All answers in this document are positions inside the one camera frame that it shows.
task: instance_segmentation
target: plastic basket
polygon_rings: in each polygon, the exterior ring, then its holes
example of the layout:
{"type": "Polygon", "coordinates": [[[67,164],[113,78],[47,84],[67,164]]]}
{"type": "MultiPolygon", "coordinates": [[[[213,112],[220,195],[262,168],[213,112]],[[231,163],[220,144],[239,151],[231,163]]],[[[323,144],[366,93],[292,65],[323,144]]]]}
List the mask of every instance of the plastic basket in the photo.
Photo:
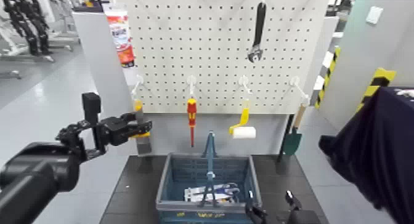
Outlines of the plastic basket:
{"type": "Polygon", "coordinates": [[[160,187],[156,196],[156,209],[161,223],[252,223],[245,214],[245,201],[249,191],[253,202],[262,206],[253,159],[249,157],[219,156],[214,158],[214,184],[234,182],[240,193],[238,203],[220,203],[219,207],[184,201],[184,190],[205,186],[207,183],[206,158],[191,154],[169,154],[165,162],[160,187]]]}

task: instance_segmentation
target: shovel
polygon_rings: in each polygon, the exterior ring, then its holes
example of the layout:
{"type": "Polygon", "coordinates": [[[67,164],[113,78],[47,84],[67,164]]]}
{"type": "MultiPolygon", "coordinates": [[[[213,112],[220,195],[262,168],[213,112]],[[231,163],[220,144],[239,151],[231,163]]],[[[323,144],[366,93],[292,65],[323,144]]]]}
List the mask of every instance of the shovel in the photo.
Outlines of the shovel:
{"type": "Polygon", "coordinates": [[[292,133],[286,136],[285,145],[283,146],[283,151],[288,156],[294,155],[296,150],[298,150],[299,148],[299,144],[301,143],[302,134],[298,133],[298,127],[301,123],[305,109],[306,107],[301,105],[301,107],[299,108],[298,114],[296,115],[296,119],[294,120],[294,124],[292,127],[292,133]]]}

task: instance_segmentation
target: hazard stripe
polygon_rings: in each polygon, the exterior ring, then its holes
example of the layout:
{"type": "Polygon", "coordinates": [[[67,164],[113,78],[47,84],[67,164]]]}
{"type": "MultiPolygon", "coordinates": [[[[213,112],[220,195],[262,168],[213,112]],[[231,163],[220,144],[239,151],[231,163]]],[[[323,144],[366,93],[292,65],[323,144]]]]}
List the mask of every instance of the hazard stripe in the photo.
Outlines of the hazard stripe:
{"type": "Polygon", "coordinates": [[[395,71],[387,71],[385,69],[378,68],[377,71],[375,71],[374,77],[372,77],[371,84],[367,87],[367,90],[365,91],[363,98],[357,107],[357,112],[371,99],[372,95],[374,95],[378,88],[387,87],[389,83],[394,80],[395,76],[395,71]]]}
{"type": "Polygon", "coordinates": [[[327,74],[325,75],[325,82],[323,83],[322,90],[320,90],[320,92],[318,94],[318,98],[316,99],[315,107],[318,108],[318,109],[320,107],[320,103],[323,100],[323,97],[325,96],[325,90],[327,89],[327,87],[329,85],[329,82],[331,81],[331,76],[332,76],[333,71],[335,70],[336,61],[337,61],[340,53],[341,53],[341,48],[337,47],[335,49],[335,53],[333,54],[333,59],[332,59],[331,65],[329,66],[327,74]]]}

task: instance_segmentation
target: navy cloth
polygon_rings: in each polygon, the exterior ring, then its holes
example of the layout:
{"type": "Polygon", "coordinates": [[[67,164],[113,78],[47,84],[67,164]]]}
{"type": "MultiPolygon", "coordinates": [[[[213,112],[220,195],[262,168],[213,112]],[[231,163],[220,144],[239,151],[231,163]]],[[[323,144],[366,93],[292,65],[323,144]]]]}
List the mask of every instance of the navy cloth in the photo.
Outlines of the navy cloth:
{"type": "Polygon", "coordinates": [[[400,224],[414,223],[414,102],[380,87],[336,137],[319,147],[332,167],[400,224]]]}

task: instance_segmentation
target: white pegboard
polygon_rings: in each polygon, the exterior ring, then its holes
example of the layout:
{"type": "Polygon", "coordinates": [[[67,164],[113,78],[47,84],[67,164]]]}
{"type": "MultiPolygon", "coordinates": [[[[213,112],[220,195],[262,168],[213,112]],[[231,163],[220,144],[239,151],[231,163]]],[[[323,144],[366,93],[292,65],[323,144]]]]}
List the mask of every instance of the white pegboard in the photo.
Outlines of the white pegboard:
{"type": "Polygon", "coordinates": [[[197,79],[198,112],[291,114],[301,102],[289,81],[303,88],[328,0],[266,0],[262,60],[247,53],[261,0],[118,0],[127,5],[137,90],[149,113],[185,113],[187,78],[197,79]],[[238,80],[249,79],[248,95],[238,80]]]}

